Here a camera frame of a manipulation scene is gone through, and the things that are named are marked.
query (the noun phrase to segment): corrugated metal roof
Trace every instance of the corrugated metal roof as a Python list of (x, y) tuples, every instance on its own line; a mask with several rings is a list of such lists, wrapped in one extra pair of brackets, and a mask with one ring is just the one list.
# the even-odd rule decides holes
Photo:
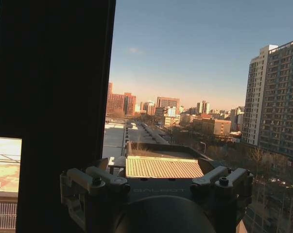
[(126, 177), (195, 178), (203, 173), (197, 160), (128, 156)]

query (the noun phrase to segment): distant building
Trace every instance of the distant building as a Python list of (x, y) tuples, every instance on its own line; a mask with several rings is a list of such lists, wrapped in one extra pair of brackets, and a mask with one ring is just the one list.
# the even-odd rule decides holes
[(155, 104), (152, 101), (145, 102), (143, 105), (143, 110), (146, 111), (147, 115), (154, 116), (155, 115)]
[(144, 103), (143, 102), (140, 103), (140, 110), (144, 110)]
[(196, 119), (202, 119), (202, 118), (211, 118), (212, 115), (210, 114), (205, 114), (205, 113), (200, 113), (200, 114), (184, 114), (182, 113), (180, 115), (180, 123), (182, 125), (187, 125), (190, 123), (193, 123)]
[(113, 83), (108, 84), (106, 114), (125, 114), (132, 116), (135, 112), (136, 97), (125, 92), (124, 95), (113, 93)]
[(202, 101), (197, 103), (197, 113), (206, 113), (210, 112), (210, 103)]
[(157, 97), (157, 108), (162, 107), (175, 107), (176, 114), (180, 114), (180, 99)]
[(140, 114), (141, 115), (146, 115), (146, 111), (145, 110), (140, 110)]
[(161, 119), (163, 117), (176, 117), (176, 107), (156, 108), (155, 117)]
[(244, 106), (238, 106), (242, 112), (244, 112)]
[(219, 114), (220, 113), (220, 110), (218, 110), (218, 109), (211, 109), (209, 113), (210, 114)]
[(193, 122), (194, 119), (197, 118), (197, 115), (191, 115), (191, 114), (187, 114), (187, 113), (182, 113), (180, 115), (180, 123), (182, 125), (188, 125), (190, 123)]
[(180, 111), (179, 111), (179, 113), (182, 113), (182, 112), (184, 112), (185, 111), (185, 109), (184, 109), (184, 106), (180, 106)]
[(208, 135), (229, 136), (230, 120), (202, 119), (202, 132)]
[(236, 130), (237, 130), (237, 131), (242, 131), (243, 115), (244, 115), (244, 114), (239, 114), (239, 115), (237, 115), (237, 127), (236, 127)]
[(243, 115), (244, 112), (240, 107), (230, 110), (230, 121), (232, 122), (232, 130), (237, 130), (238, 115)]
[(135, 105), (135, 113), (139, 113), (140, 112), (140, 105), (136, 103)]
[(212, 118), (218, 119), (218, 120), (225, 120), (227, 117), (229, 117), (229, 114), (225, 114), (225, 113), (212, 114)]
[(174, 116), (165, 116), (163, 120), (164, 126), (179, 125), (180, 118)]
[(124, 95), (109, 94), (106, 102), (106, 113), (123, 112)]
[(147, 115), (154, 116), (155, 115), (155, 106), (149, 105), (147, 109)]
[(135, 113), (136, 96), (131, 93), (125, 92), (123, 100), (123, 111), (127, 116), (133, 116)]
[(193, 114), (197, 114), (198, 112), (197, 112), (197, 108), (196, 107), (191, 107), (191, 108), (189, 108), (188, 110), (187, 110), (187, 113), (188, 114), (191, 114), (191, 115), (193, 115)]

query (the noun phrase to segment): sky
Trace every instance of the sky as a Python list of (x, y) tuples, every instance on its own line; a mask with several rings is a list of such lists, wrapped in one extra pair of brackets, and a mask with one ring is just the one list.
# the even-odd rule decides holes
[(118, 0), (109, 81), (137, 103), (231, 109), (244, 105), (259, 49), (292, 40), (293, 0)]

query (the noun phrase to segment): red brick building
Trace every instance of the red brick building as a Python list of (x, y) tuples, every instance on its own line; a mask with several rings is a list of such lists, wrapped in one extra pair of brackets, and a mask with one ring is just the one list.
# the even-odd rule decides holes
[(125, 92), (124, 95), (113, 93), (113, 83), (108, 83), (106, 114), (122, 113), (132, 116), (135, 112), (136, 97)]
[(123, 101), (123, 112), (125, 115), (133, 116), (135, 113), (136, 106), (136, 96), (131, 95), (131, 93), (125, 92)]

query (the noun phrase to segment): tall white building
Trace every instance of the tall white building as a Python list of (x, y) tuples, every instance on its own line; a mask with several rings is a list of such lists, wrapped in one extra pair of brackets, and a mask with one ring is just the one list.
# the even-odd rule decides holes
[(268, 51), (277, 47), (277, 45), (267, 45), (261, 48), (259, 50), (259, 56), (253, 58), (249, 66), (242, 140), (256, 146), (258, 145), (259, 139), (259, 124), (261, 119)]
[(210, 103), (207, 103), (206, 101), (197, 103), (197, 113), (208, 114), (209, 112), (210, 112)]

